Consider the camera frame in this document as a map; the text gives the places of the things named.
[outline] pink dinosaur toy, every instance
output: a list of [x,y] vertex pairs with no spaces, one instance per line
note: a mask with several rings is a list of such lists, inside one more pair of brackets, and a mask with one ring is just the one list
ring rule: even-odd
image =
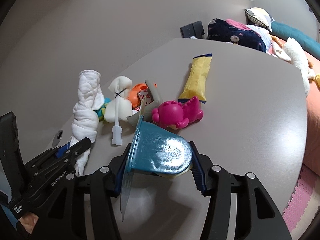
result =
[[182,129],[203,117],[198,97],[191,98],[184,105],[177,101],[166,101],[159,108],[153,109],[151,114],[152,120],[164,129],[168,126]]

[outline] pillow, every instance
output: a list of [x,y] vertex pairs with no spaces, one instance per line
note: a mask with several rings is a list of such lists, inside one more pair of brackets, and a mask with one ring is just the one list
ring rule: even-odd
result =
[[273,21],[271,35],[277,36],[285,41],[288,38],[294,38],[299,42],[304,51],[320,60],[320,43],[305,35],[302,31],[292,28],[286,24]]
[[272,31],[271,23],[273,18],[266,10],[254,7],[251,9],[245,9],[245,13],[249,21],[251,21],[254,25],[265,28],[269,32]]
[[264,44],[266,45],[267,51],[269,51],[271,44],[271,36],[267,29],[255,26],[255,25],[247,25],[250,29],[252,29],[255,33],[259,34]]

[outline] gray wall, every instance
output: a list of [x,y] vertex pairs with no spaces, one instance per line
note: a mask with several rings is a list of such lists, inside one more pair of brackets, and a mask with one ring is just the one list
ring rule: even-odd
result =
[[95,69],[101,84],[180,27],[212,18],[245,22],[249,0],[17,0],[0,26],[0,115],[17,116],[26,162],[72,116],[78,73]]
[[317,40],[317,20],[305,0],[254,0],[254,5],[268,11],[276,21]]

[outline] orange mattress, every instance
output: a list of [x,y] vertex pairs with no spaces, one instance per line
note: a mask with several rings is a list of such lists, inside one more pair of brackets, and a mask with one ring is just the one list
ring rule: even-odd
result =
[[[320,61],[305,52],[313,70],[320,73]],[[306,150],[303,163],[320,176],[320,90],[315,82],[310,82],[310,92],[307,96],[308,131]]]

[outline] white plush toy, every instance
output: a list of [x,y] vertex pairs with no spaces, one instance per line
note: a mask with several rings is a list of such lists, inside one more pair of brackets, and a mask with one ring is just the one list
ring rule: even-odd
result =
[[106,106],[104,119],[107,122],[115,122],[116,97],[119,98],[119,120],[127,122],[127,117],[133,115],[131,101],[127,99],[131,86],[131,79],[125,76],[117,77],[111,82],[109,90],[114,92],[114,99]]
[[310,91],[310,83],[308,78],[312,79],[314,76],[314,71],[309,68],[308,59],[303,51],[303,48],[295,39],[288,38],[288,41],[283,45],[282,49],[291,58],[290,63],[300,69],[304,90],[307,96]]

